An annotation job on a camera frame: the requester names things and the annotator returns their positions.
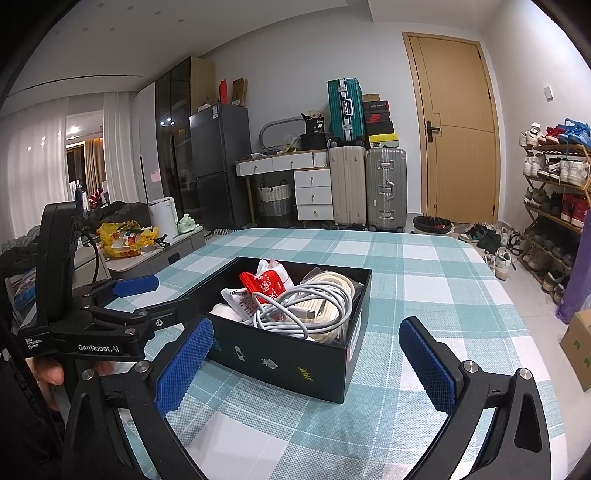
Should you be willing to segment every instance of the silver suitcase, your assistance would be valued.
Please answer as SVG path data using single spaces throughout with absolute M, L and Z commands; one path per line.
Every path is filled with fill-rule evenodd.
M 379 230 L 404 232 L 407 217 L 406 152 L 371 148 L 365 158 L 368 224 Z

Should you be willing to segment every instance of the refrigerator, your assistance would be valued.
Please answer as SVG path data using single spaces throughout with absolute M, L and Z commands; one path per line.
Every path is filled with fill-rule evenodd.
M 248 192 L 234 163 L 251 154 L 248 110 L 217 103 L 192 115 L 189 124 L 201 223 L 209 230 L 247 225 Z

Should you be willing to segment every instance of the teal suitcase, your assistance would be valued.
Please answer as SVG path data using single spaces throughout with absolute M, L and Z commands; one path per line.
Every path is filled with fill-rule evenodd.
M 365 144 L 363 100 L 357 79 L 337 79 L 329 83 L 332 133 L 349 145 Z

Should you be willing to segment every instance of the light switch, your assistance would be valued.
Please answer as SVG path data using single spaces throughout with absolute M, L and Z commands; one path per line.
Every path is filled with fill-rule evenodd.
M 544 94 L 546 95 L 546 100 L 548 102 L 554 100 L 554 92 L 552 92 L 552 87 L 550 85 L 544 89 Z

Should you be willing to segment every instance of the white desk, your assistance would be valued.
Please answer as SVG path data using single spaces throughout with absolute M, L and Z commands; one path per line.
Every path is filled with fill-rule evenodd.
M 287 170 L 294 171 L 295 203 L 299 220 L 333 220 L 332 188 L 326 150 L 313 150 L 236 162 L 236 174 L 246 178 L 252 223 L 255 223 L 255 215 L 249 177 Z
M 130 278 L 155 275 L 165 267 L 203 247 L 205 239 L 202 230 L 203 227 L 199 225 L 195 230 L 173 238 L 168 247 L 163 248 L 157 245 L 153 252 L 145 255 L 109 260 L 106 265 L 111 272 L 111 277 L 117 280 L 129 280 Z

